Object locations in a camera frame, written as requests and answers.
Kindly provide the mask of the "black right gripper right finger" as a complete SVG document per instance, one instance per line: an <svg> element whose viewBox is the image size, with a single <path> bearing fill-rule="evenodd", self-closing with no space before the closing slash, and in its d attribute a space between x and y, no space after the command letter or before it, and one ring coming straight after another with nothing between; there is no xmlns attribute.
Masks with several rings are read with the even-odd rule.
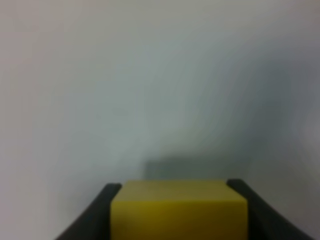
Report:
<svg viewBox="0 0 320 240"><path fill-rule="evenodd" d="M242 179L229 179L226 184L247 200L249 240L311 240L265 202Z"/></svg>

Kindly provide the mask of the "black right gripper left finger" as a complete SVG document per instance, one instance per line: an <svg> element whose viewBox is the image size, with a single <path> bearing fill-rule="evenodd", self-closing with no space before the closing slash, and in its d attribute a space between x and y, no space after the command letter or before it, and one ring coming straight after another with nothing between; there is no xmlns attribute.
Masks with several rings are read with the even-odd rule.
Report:
<svg viewBox="0 0 320 240"><path fill-rule="evenodd" d="M111 203L121 188L120 183L106 184L85 211L57 239L110 240Z"/></svg>

